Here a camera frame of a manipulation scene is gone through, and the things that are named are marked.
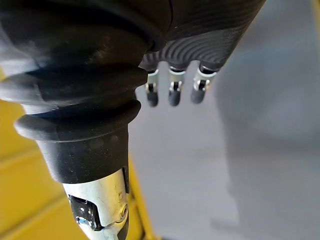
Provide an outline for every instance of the robotic hand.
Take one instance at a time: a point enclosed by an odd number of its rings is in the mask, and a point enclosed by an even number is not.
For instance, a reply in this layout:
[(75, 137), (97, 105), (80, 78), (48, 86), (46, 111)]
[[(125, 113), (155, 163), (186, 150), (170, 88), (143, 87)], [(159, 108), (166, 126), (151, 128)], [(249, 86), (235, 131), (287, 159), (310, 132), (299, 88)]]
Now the robotic hand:
[(124, 240), (129, 225), (128, 123), (136, 87), (158, 103), (158, 63), (169, 102), (200, 62), (200, 103), (264, 0), (0, 0), (0, 97), (22, 104), (15, 124), (36, 140), (92, 240)]

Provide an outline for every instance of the black rubber cover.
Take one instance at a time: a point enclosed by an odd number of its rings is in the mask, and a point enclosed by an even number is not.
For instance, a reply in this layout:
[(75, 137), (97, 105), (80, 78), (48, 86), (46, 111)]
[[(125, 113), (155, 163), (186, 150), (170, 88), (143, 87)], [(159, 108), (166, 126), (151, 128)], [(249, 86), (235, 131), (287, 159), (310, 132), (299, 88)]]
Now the black rubber cover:
[(158, 102), (159, 102), (158, 92), (148, 92), (146, 94), (146, 98), (148, 100), (150, 107), (155, 107), (158, 105)]
[(123, 169), (128, 192), (128, 123), (141, 107), (135, 89), (147, 80), (138, 68), (147, 38), (97, 5), (0, 4), (0, 63), (23, 63), (0, 82), (0, 97), (27, 113), (17, 131), (37, 141), (56, 181), (85, 183)]
[(169, 91), (169, 104), (173, 107), (180, 103), (181, 91)]
[(205, 91), (195, 90), (195, 88), (193, 87), (191, 92), (191, 101), (194, 104), (200, 104), (204, 100), (205, 94)]

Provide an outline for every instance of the textured black surface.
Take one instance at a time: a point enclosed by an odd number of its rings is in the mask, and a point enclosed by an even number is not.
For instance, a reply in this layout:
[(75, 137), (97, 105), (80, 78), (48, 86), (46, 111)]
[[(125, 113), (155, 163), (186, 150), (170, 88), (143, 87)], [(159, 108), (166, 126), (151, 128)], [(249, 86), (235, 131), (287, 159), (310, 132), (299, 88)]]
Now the textured black surface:
[(171, 66), (186, 68), (190, 61), (199, 60), (218, 71), (264, 1), (187, 1), (184, 15), (172, 24), (167, 34), (167, 45), (158, 52), (146, 54), (140, 67), (154, 69), (158, 62), (166, 61)]

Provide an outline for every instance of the gray surface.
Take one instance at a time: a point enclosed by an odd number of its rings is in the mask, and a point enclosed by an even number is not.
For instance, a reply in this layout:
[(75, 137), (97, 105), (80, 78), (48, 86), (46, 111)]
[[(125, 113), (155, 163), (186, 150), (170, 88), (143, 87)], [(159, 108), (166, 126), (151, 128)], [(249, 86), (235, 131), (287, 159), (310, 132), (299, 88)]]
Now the gray surface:
[(200, 105), (129, 125), (153, 226), (176, 240), (320, 239), (320, 61), (312, 5), (269, 0)]

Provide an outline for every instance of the yellow surface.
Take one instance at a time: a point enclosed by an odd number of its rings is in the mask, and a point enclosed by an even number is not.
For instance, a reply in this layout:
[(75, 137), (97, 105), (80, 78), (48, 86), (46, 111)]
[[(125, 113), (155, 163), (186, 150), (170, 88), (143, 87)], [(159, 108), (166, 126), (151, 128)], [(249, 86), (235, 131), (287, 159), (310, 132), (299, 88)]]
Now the yellow surface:
[(132, 161), (129, 161), (129, 173), (130, 173), (129, 176), (130, 176), (131, 191), (134, 199), (136, 200), (137, 210), (139, 212), (142, 226), (144, 229), (144, 239), (146, 240), (159, 239), (159, 237), (155, 235), (154, 230), (152, 228), (151, 221), (149, 219), (148, 211), (146, 208), (145, 200), (140, 190), (137, 173)]
[(315, 17), (317, 22), (318, 36), (320, 39), (320, 0), (313, 0), (313, 2), (314, 2)]
[(62, 195), (36, 148), (0, 162), (0, 233)]
[(78, 229), (65, 196), (48, 205), (23, 224), (12, 229), (3, 240), (87, 240)]

